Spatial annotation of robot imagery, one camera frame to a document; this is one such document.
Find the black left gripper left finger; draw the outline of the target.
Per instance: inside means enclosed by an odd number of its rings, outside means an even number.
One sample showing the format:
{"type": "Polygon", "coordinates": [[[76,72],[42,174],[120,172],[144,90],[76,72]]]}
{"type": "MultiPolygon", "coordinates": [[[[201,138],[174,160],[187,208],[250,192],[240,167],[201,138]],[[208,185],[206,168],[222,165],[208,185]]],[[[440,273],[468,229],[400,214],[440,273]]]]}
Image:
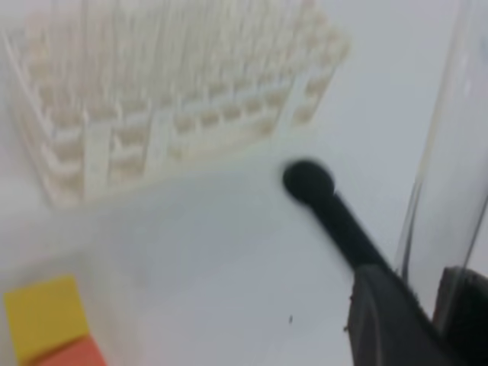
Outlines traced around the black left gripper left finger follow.
{"type": "Polygon", "coordinates": [[[376,265],[355,270],[346,329],[354,365],[454,363],[403,282],[376,265]]]}

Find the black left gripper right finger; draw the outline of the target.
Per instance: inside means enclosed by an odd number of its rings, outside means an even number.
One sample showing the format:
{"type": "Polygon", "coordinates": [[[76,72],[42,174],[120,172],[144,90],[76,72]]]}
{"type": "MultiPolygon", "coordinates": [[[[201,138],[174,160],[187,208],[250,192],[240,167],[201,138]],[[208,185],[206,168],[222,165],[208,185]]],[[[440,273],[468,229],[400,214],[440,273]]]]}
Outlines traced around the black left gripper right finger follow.
{"type": "Polygon", "coordinates": [[[468,365],[486,365],[487,277],[466,268],[445,268],[433,323],[468,365]]]}

